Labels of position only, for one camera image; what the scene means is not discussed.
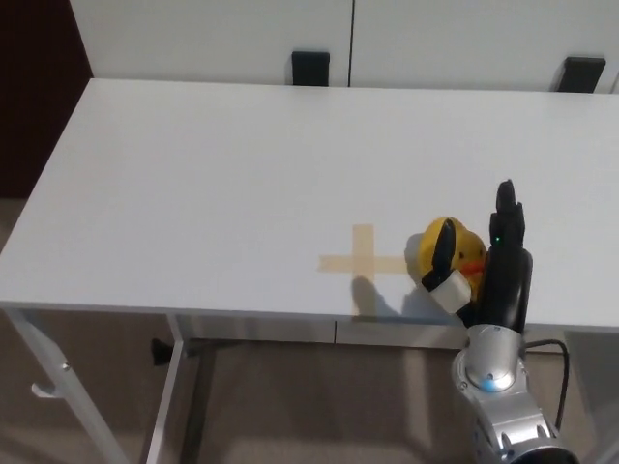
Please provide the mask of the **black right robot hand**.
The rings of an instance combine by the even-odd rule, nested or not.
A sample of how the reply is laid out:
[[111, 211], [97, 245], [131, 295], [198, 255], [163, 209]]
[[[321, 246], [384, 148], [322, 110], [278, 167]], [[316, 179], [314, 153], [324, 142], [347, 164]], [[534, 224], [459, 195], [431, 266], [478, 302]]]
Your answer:
[[467, 328], [494, 325], [521, 334], [533, 271], [524, 233], [522, 204], [506, 180], [497, 189], [488, 245], [455, 217], [427, 227], [416, 258], [423, 288]]

